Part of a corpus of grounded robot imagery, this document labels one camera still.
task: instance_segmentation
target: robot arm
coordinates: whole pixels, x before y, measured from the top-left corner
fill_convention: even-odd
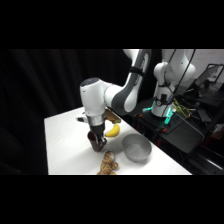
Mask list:
[[[188,81],[195,74],[196,69],[192,64],[189,65],[186,51],[186,49],[176,49],[175,52],[174,49],[162,50],[163,62],[158,64],[154,70],[158,84],[154,95],[156,103],[152,113],[157,117],[167,116],[172,104],[173,93],[176,90],[175,85],[179,84],[180,81],[181,83]]]
[[[111,108],[119,115],[126,115],[134,110],[151,60],[150,49],[125,49],[124,52],[132,60],[132,67],[124,87],[103,82],[99,78],[87,79],[81,83],[80,91],[85,115],[101,148],[106,144],[105,107]]]

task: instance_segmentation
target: gray bowl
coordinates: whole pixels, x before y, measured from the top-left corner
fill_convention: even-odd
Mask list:
[[[132,134],[122,141],[125,155],[134,162],[146,160],[152,152],[152,146],[148,139],[142,135]]]

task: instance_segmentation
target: table surface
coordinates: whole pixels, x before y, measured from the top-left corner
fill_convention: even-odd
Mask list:
[[[88,124],[76,121],[84,112],[79,108],[61,115],[45,119],[45,135],[49,175],[96,175],[105,151],[115,152],[119,164],[117,175],[191,175],[186,169],[152,144],[152,153],[147,161],[136,163],[126,158],[122,150],[122,140],[129,134],[139,134],[122,120],[120,135],[108,138],[105,149],[93,151],[87,134]],[[106,121],[106,130],[113,124]]]

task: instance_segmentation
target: green light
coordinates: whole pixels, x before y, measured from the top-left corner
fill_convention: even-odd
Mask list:
[[[142,111],[143,111],[143,113],[144,113],[145,111],[150,111],[150,110],[152,110],[152,109],[153,109],[154,104],[155,104],[155,101],[153,102],[152,107],[150,107],[150,108],[146,108],[146,109],[143,109],[143,110],[142,110]]]
[[[167,118],[165,120],[165,124],[169,124],[172,115],[173,115],[173,111],[171,110],[171,107],[170,107],[168,110],[168,113],[167,113]]]

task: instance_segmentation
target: banana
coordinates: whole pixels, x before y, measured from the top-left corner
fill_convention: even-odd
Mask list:
[[[118,124],[115,124],[113,129],[110,132],[108,132],[105,136],[109,138],[116,137],[119,135],[119,133],[120,133],[120,126]]]

